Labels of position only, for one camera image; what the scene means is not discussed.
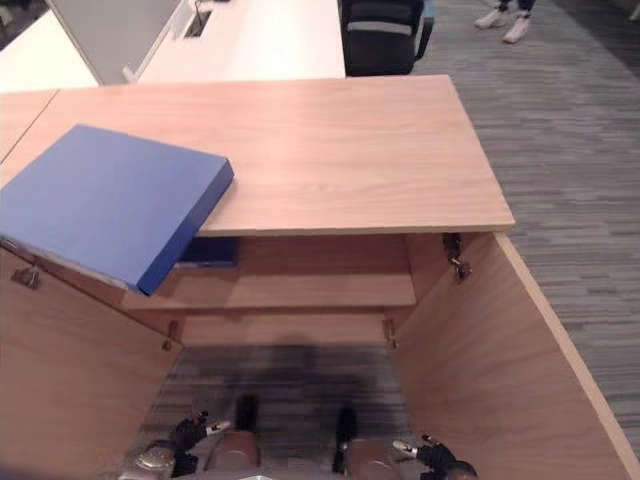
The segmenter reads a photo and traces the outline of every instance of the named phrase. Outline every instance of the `blue folder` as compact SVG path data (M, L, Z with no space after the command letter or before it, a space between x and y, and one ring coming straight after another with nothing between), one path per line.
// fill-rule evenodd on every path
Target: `blue folder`
M237 238L196 237L184 251L176 266L234 268L237 263Z
M224 157L77 125L0 190L0 236L151 295L232 180Z

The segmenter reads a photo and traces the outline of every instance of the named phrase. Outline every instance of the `open cabinet door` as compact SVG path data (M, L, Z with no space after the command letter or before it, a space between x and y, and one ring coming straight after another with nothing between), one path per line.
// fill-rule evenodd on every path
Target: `open cabinet door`
M640 478L622 429L509 239L478 235L463 258L473 274L462 284L444 274L396 331L392 358L415 432L441 440L480 478Z
M0 475L106 478L117 471L180 351L166 338L0 251Z

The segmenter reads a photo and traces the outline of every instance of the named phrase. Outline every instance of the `light wood surface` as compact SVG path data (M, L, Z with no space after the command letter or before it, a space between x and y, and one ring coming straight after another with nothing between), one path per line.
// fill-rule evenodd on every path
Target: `light wood surface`
M416 433L481 478L631 479L640 466L589 371L504 235L478 237L462 285L445 274L393 361Z
M190 316L185 346L211 345L382 345L379 313L227 313Z
M474 233L465 233L462 236L462 255L464 250L475 237ZM454 275L454 270L447 260L447 252L444 248L443 236L431 233L408 233L404 235L409 269L413 289L418 302L431 291L434 285L442 278L445 272ZM387 308L385 315L387 320L393 322L393 330L389 333L399 334L402 324L407 320L414 307Z
M171 322L177 321L178 329L175 332L175 338L178 340L180 339L185 317L183 314L173 311L124 311L121 306L122 297L125 293L124 290L113 285L108 285L96 278L83 275L82 273L75 270L70 270L49 260L35 257L34 255L30 255L23 250L15 251L10 247L8 247L7 250L11 253L16 254L26 262L35 263L40 270L51 274L57 279L62 280L63 282L71 285L74 288L77 288L78 290L86 293L90 297L93 297L100 302L106 303L114 309L121 311L122 313L131 317L136 322L141 323L142 325L145 325L150 329L161 333L162 335L167 335Z
M0 95L0 160L29 129L56 90Z
M414 305L401 235L243 238L236 268L174 269L126 309Z
M0 253L0 465L12 478L85 480L116 471L180 346Z
M62 91L0 184L77 123L228 156L203 235L506 230L513 217L447 76Z

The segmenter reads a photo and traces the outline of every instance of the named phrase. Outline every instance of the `metal hinge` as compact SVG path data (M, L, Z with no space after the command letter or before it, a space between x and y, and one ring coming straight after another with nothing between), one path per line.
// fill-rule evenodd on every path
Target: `metal hinge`
M17 269L11 275L11 280L31 290L37 290L40 287L40 270L35 265Z
M462 236L459 233L445 233L442 235L444 251L447 261L453 266L458 283L464 282L471 272L471 265L460 258L462 252Z
M178 321L171 320L169 322L169 331L167 333L167 339L162 344L163 350L167 352L171 350L171 347L173 346L173 342L176 340L177 333L178 333Z
M398 340L396 339L396 324L393 318L387 318L384 320L384 332L387 342L392 349L398 348Z

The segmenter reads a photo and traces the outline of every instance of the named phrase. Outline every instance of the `desk partition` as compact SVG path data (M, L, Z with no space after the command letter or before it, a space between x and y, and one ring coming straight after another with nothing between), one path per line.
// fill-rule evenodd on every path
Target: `desk partition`
M101 84L126 83L180 0L47 0Z

